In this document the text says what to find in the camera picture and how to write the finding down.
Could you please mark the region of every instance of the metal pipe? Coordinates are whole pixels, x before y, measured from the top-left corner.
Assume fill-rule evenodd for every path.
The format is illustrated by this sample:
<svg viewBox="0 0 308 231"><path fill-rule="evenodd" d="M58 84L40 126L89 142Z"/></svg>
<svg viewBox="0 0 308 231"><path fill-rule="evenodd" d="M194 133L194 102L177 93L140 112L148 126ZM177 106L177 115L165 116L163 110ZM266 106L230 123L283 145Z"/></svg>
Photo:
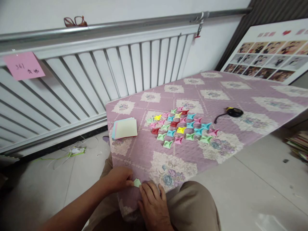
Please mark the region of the metal pipe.
<svg viewBox="0 0 308 231"><path fill-rule="evenodd" d="M223 11L211 11L209 18L249 14L252 11L252 7L234 9L234 10L223 10ZM87 27L70 27L70 28L56 28L49 30L36 30L29 32L19 32L0 35L0 43L21 41L26 42L33 39L54 39L63 37L65 35L79 34L84 35L89 32L105 32L110 30L123 30L123 29L133 29L148 26L157 26L163 24L172 23L198 23L198 19L201 18L202 13L192 13L192 14L182 14L166 17L157 17L149 19L137 19L129 21L118 21L118 22L108 22L101 24L93 24Z"/></svg>
<svg viewBox="0 0 308 231"><path fill-rule="evenodd" d="M41 139L38 139L38 140L35 140L33 142L30 142L30 143L27 143L27 144L24 144L24 145L21 145L21 146L18 146L16 148L12 148L12 149L9 149L7 151L4 151L1 153L1 155L10 155L12 153L17 153L21 150L24 150L24 149L27 149L27 148L31 148L35 145L38 145L38 144L41 144L41 143L44 143L44 142L47 142L47 141L50 141L50 140L53 140L55 138L58 138L58 137L61 137L61 136L64 136L64 135L67 135L69 133L72 133L72 132L75 132L75 131L78 131L80 129L83 129L83 128L86 128L86 127L89 127L89 126L92 126L92 125L96 125L96 124L99 124L101 122L104 122L107 120L107 117L104 115L103 117L100 117L100 118L97 118L93 121L89 121L87 123L84 123L84 124L81 124L79 126L76 126L76 127L73 127L71 129L67 129L65 131L61 131L61 132L58 132L56 134L53 134L53 135L50 135L50 136L47 136L47 137L44 137L44 138L41 138Z"/></svg>

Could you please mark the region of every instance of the tiled floor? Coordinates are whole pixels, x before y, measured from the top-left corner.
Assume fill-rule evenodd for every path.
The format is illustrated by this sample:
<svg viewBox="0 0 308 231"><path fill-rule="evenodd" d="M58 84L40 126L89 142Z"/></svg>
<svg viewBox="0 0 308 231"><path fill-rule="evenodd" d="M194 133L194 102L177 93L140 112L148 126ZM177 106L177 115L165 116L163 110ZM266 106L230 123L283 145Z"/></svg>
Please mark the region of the tiled floor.
<svg viewBox="0 0 308 231"><path fill-rule="evenodd" d="M280 139L284 132L275 131L192 179L212 193L223 230L307 230L308 166L289 154ZM56 170L50 161L40 160L15 171L10 176L17 180L12 181L15 187L0 202L1 230L34 230L96 182L110 152L103 135L107 132L96 136L95 149L68 159ZM96 140L86 145L94 147ZM44 158L63 154L59 150Z"/></svg>

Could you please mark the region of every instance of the eyeglasses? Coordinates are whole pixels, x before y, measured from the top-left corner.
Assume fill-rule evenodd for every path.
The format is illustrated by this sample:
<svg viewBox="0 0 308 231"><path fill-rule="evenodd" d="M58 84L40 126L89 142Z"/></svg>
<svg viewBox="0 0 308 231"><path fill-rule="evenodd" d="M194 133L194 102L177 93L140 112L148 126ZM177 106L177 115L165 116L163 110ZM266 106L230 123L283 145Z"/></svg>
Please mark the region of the eyeglasses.
<svg viewBox="0 0 308 231"><path fill-rule="evenodd" d="M88 24L87 22L84 20L84 17L82 16L76 16L74 18L75 23L73 22L73 20L69 17L64 18L64 24L66 27L74 27L74 26L80 26L80 27L87 27Z"/></svg>

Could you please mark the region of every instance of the white radiator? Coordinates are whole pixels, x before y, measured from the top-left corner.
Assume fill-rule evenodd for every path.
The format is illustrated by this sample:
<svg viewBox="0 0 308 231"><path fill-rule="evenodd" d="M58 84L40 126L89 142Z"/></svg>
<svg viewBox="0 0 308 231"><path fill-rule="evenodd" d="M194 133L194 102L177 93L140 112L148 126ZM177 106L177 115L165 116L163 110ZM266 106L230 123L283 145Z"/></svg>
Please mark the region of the white radiator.
<svg viewBox="0 0 308 231"><path fill-rule="evenodd" d="M19 49L45 77L15 81L0 59L0 153L106 116L106 103L182 78L198 25Z"/></svg>

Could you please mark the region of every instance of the beige pants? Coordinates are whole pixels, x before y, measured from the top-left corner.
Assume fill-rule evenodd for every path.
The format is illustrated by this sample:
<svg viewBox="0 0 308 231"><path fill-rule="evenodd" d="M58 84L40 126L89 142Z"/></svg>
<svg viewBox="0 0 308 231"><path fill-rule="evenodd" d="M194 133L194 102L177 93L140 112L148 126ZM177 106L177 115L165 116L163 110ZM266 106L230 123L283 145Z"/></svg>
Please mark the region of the beige pants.
<svg viewBox="0 0 308 231"><path fill-rule="evenodd" d="M101 177L112 169L109 155ZM178 231L218 231L220 221L211 193L200 183L185 182L178 194L167 201L170 219ZM90 217L89 230L146 230L144 224L127 223L122 219L116 194L106 197Z"/></svg>

